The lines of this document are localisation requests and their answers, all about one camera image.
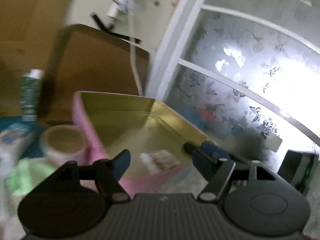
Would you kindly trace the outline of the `light green soft cloth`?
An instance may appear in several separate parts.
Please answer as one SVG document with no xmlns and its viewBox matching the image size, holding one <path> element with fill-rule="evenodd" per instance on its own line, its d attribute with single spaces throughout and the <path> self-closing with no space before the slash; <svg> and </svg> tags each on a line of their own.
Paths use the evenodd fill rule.
<svg viewBox="0 0 320 240">
<path fill-rule="evenodd" d="M 6 186 L 15 196 L 25 196 L 57 170 L 48 158 L 24 158 L 8 175 Z"/>
</svg>

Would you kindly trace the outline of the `small striped packet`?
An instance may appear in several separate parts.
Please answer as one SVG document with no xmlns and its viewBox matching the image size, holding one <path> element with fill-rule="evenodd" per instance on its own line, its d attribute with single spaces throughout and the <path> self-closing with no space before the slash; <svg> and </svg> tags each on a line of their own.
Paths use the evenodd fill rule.
<svg viewBox="0 0 320 240">
<path fill-rule="evenodd" d="M 167 150 L 141 153 L 139 157 L 149 174 L 157 174 L 162 171 L 170 170 L 180 166 L 182 163 Z"/>
</svg>

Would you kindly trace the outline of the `round snack can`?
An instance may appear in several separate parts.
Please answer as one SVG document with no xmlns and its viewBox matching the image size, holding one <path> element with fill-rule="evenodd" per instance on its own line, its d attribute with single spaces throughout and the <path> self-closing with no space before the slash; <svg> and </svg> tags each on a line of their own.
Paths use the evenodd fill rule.
<svg viewBox="0 0 320 240">
<path fill-rule="evenodd" d="M 88 142 L 78 126 L 59 125 L 44 131 L 40 136 L 44 155 L 58 166 L 68 161 L 87 164 Z"/>
</svg>

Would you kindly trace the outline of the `pink tin storage box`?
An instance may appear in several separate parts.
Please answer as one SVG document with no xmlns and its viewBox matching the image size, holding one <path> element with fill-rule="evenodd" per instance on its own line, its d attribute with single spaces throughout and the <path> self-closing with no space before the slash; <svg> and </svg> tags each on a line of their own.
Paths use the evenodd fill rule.
<svg viewBox="0 0 320 240">
<path fill-rule="evenodd" d="M 112 159 L 124 149 L 130 151 L 131 164 L 119 181 L 130 197 L 157 192 L 186 168 L 191 157 L 183 152 L 184 143 L 200 145 L 210 140 L 166 104 L 140 96 L 76 92 L 72 118 L 88 140 L 89 164 L 99 159 Z M 151 175 L 140 155 L 161 150 L 167 150 L 181 165 Z"/>
</svg>

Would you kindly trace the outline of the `frosted glass door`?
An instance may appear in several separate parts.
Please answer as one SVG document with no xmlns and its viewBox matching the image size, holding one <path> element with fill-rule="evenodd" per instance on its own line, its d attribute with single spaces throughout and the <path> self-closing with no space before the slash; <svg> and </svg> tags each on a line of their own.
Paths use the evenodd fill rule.
<svg viewBox="0 0 320 240">
<path fill-rule="evenodd" d="M 146 94 L 216 141 L 319 152 L 319 0 L 178 0 Z"/>
</svg>

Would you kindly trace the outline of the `green drink carton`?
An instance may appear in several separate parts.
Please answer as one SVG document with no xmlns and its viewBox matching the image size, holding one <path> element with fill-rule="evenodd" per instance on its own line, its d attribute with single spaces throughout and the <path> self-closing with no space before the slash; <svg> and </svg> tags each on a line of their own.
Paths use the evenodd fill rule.
<svg viewBox="0 0 320 240">
<path fill-rule="evenodd" d="M 24 122 L 37 121 L 37 107 L 39 104 L 44 71 L 31 69 L 22 76 L 21 110 Z"/>
</svg>

